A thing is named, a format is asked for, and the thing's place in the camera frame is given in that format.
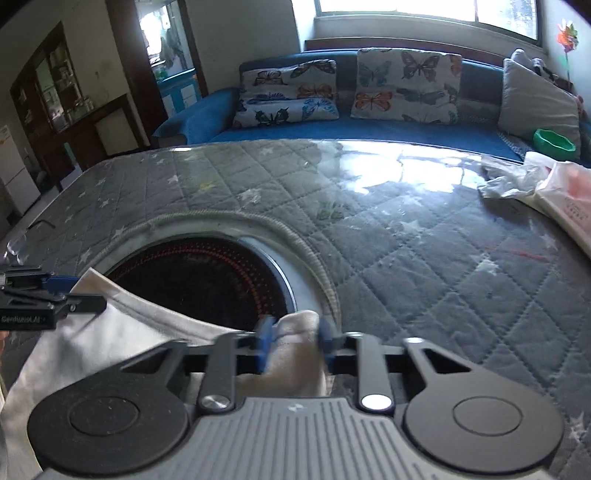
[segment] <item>green bowl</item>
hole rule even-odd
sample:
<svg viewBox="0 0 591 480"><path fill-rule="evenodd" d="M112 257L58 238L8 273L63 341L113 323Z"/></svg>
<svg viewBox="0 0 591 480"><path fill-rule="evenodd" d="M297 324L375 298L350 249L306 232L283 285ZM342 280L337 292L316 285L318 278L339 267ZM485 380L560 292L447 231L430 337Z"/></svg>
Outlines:
<svg viewBox="0 0 591 480"><path fill-rule="evenodd" d="M574 143L552 130L536 130L534 145L538 152L555 160L567 161L577 158L577 147Z"/></svg>

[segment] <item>sofa seat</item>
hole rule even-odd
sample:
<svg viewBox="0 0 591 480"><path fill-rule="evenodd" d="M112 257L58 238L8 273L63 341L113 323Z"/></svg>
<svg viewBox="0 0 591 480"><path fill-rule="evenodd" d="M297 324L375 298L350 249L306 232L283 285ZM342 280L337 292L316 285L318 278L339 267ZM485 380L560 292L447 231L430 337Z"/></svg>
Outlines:
<svg viewBox="0 0 591 480"><path fill-rule="evenodd" d="M390 120L365 120L342 114L339 120L302 122L276 127L229 129L212 142L312 138L327 140L390 140L436 145L495 155L521 162L499 136L494 124L427 125Z"/></svg>

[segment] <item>window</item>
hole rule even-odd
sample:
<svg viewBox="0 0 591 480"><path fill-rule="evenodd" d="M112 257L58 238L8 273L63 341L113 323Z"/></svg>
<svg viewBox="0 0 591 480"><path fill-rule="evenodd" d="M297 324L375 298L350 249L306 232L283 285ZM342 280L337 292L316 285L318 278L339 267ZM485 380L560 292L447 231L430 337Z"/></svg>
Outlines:
<svg viewBox="0 0 591 480"><path fill-rule="evenodd" d="M538 40L537 0L317 0L319 15L409 14L448 18Z"/></svg>

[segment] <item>wooden door frame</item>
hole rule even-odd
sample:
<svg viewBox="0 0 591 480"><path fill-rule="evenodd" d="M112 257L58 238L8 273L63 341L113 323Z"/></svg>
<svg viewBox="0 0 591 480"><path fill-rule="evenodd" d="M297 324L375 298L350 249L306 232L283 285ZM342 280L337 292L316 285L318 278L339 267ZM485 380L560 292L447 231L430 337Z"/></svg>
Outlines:
<svg viewBox="0 0 591 480"><path fill-rule="evenodd" d="M184 0L177 1L196 72L195 77L202 95L205 96L207 95L207 85L195 46L187 5ZM129 92L134 99L146 135L151 140L154 131L168 119L168 114L160 96L158 83L152 73L142 29L139 26L135 1L105 0L105 3L121 65L129 84Z"/></svg>

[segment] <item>beige fabric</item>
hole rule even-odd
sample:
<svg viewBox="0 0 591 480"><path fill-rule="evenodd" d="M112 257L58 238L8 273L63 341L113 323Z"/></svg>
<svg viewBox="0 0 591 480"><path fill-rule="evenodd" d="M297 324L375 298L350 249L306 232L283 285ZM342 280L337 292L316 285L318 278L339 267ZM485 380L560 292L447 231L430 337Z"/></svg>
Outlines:
<svg viewBox="0 0 591 480"><path fill-rule="evenodd" d="M581 148L579 111L574 97L517 62L505 59L499 128L529 142L543 128Z"/></svg>
<svg viewBox="0 0 591 480"><path fill-rule="evenodd" d="M0 469L0 480L31 480L40 473L26 428L31 411L46 396L170 339L204 345L231 331L145 301L92 269L74 291L102 293L107 309L98 316L71 314L41 336L0 413L6 439L0 456L1 450L8 452L8 469ZM281 319L266 373L238 378L238 395L325 395L327 379L316 348L318 319L314 312ZM200 378L192 378L191 389L199 389Z"/></svg>

